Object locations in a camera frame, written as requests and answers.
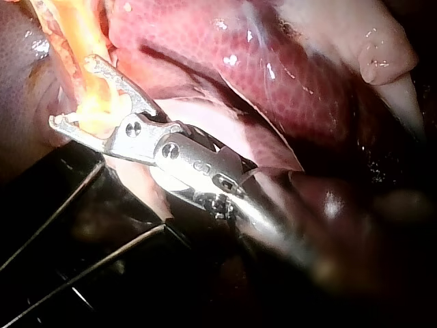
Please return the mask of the right arm instrument jaw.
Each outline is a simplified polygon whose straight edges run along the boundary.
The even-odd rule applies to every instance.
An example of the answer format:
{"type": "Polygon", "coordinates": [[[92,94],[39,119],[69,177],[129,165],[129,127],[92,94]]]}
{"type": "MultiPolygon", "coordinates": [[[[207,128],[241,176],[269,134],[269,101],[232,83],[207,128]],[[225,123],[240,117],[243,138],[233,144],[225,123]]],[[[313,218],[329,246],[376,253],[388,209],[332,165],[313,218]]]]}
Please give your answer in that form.
{"type": "Polygon", "coordinates": [[[106,153],[109,140],[118,126],[107,128],[103,133],[92,134],[83,130],[78,122],[77,114],[50,115],[48,119],[48,124],[54,131],[96,152],[106,153]]]}
{"type": "Polygon", "coordinates": [[[158,116],[158,105],[138,85],[101,56],[88,55],[85,58],[85,69],[114,85],[116,90],[129,95],[132,113],[146,113],[150,117],[158,116]]]}

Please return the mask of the right arm instrument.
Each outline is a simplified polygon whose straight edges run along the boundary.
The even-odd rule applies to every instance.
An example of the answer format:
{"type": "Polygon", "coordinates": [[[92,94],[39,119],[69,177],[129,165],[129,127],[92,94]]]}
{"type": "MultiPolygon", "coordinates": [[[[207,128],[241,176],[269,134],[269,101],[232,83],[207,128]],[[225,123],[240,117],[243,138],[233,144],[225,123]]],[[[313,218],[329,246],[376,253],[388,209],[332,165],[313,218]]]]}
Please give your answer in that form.
{"type": "Polygon", "coordinates": [[[244,173],[255,168],[230,147],[194,126],[161,123],[143,114],[127,115],[106,143],[106,153],[157,167],[179,183],[166,191],[204,209],[216,219],[237,215],[236,199],[245,194],[244,173]]]}

